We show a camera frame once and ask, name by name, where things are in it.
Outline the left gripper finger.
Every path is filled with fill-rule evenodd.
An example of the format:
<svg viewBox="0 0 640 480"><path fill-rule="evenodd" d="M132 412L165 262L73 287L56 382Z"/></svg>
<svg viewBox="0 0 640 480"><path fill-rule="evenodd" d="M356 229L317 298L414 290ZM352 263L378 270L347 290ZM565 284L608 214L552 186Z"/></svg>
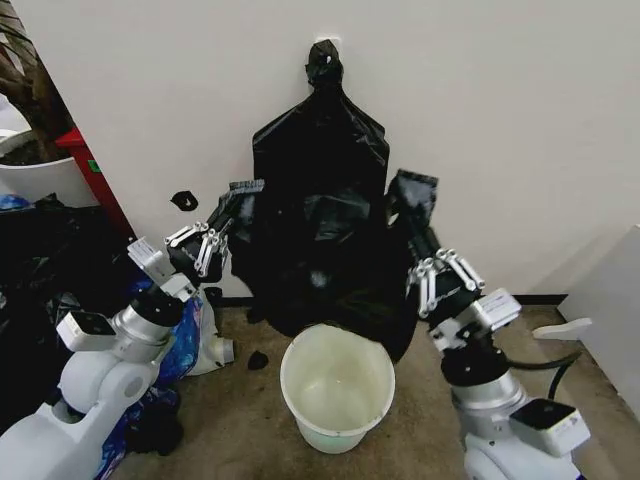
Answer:
<svg viewBox="0 0 640 480"><path fill-rule="evenodd" d="M220 278L228 255L228 242L233 245L251 240L256 193L227 192L208 217L200 250L194 263L199 278Z"/></svg>
<svg viewBox="0 0 640 480"><path fill-rule="evenodd" d="M245 200L262 192L263 179L231 182L229 190L218 200L218 205L209 215L206 221L198 221L193 225L185 226L174 234L166 237L164 243L167 247L178 247L188 238L204 235L205 233L225 233L234 223L240 219L240 211Z"/></svg>

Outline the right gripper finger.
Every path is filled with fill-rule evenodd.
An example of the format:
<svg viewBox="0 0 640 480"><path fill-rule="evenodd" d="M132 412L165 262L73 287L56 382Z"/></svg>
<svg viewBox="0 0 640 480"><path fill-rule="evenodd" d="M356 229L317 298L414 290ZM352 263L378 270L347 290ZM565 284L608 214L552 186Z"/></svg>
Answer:
<svg viewBox="0 0 640 480"><path fill-rule="evenodd" d="M466 290L481 291L485 281L464 257L443 247L431 227L437 187L436 177L404 169L394 177L394 207L414 259L412 276L434 286L439 273L452 271Z"/></svg>
<svg viewBox="0 0 640 480"><path fill-rule="evenodd" d="M439 240L430 226L415 234L409 242L413 266L408 271L406 294L412 286L418 287L417 313L421 319L426 319L437 306L436 277L440 268L436 253L439 249Z"/></svg>

